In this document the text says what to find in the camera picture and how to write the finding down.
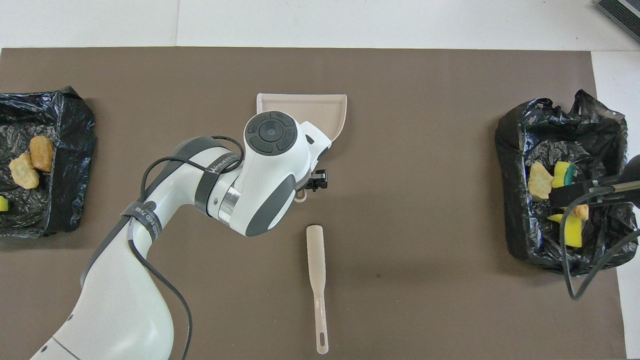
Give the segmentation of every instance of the beige dustpan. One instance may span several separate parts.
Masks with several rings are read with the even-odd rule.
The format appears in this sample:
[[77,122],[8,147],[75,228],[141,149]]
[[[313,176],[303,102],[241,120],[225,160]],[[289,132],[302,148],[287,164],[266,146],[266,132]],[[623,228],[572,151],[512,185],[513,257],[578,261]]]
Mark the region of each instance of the beige dustpan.
[[334,141],[347,116],[347,95],[258,94],[257,112],[282,111],[298,122],[309,121]]

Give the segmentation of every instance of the black plastic bag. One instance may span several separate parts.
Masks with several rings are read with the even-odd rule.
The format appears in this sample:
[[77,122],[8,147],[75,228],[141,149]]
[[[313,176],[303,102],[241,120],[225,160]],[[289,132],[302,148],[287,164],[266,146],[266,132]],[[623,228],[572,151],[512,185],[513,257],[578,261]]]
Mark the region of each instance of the black plastic bag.
[[[77,229],[95,147],[91,109],[71,87],[55,92],[0,94],[0,236],[37,238]],[[9,162],[29,151],[32,137],[54,143],[51,173],[38,172],[32,190],[15,184]]]
[[[569,113],[550,99],[525,102],[504,115],[495,131],[502,170],[504,219],[509,253],[517,259],[562,273],[559,225],[548,201],[534,202],[527,189],[529,168],[541,162],[553,174],[557,161],[576,166],[575,181],[618,175],[625,166],[627,123],[585,91],[575,94]],[[567,248],[572,276],[589,272],[617,241],[636,228],[631,204],[590,207],[582,247]],[[613,256],[604,268],[631,260],[637,240]]]

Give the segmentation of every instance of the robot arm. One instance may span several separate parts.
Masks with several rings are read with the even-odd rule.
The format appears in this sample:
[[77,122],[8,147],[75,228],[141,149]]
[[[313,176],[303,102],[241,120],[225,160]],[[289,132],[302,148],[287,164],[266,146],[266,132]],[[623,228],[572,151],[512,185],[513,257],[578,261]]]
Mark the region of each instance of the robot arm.
[[72,314],[33,360],[168,359],[171,314],[129,240],[145,258],[162,227],[185,204],[244,236],[262,234],[277,225],[296,190],[307,185],[331,141],[311,123],[269,111],[249,120],[244,145],[244,159],[208,137],[176,148],[175,157],[206,171],[170,161],[145,196],[127,207],[88,263]]

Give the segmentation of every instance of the sponge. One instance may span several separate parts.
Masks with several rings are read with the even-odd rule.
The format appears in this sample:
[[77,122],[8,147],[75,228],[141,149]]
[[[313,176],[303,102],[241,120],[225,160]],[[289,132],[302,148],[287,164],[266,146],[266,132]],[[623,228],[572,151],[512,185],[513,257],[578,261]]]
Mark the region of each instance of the sponge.
[[564,185],[571,185],[573,183],[573,172],[575,166],[566,161],[558,161],[554,167],[554,180],[551,182],[551,187],[559,188]]
[[0,195],[0,212],[9,211],[9,200]]
[[[555,214],[548,217],[549,220],[560,223],[562,214]],[[567,246],[582,247],[582,220],[573,213],[566,218],[564,225],[564,243]]]

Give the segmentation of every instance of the brown table surface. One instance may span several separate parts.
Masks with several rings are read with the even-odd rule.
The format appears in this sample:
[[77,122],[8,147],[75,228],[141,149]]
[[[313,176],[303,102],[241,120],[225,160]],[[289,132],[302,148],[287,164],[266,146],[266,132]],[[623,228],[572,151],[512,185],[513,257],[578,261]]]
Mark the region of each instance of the brown table surface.
[[[504,239],[497,120],[535,97],[569,107],[580,88],[595,95],[589,53],[3,49],[0,92],[65,85],[97,121],[85,214],[74,233],[0,240],[1,359],[28,358],[64,322],[147,165],[192,136],[242,139],[259,92],[348,95],[320,164],[329,189],[254,238],[177,212],[148,259],[191,306],[188,359],[319,358],[311,223],[325,233],[327,359],[625,357],[615,270],[574,302],[560,275],[513,259]],[[186,317],[159,287],[178,359]]]

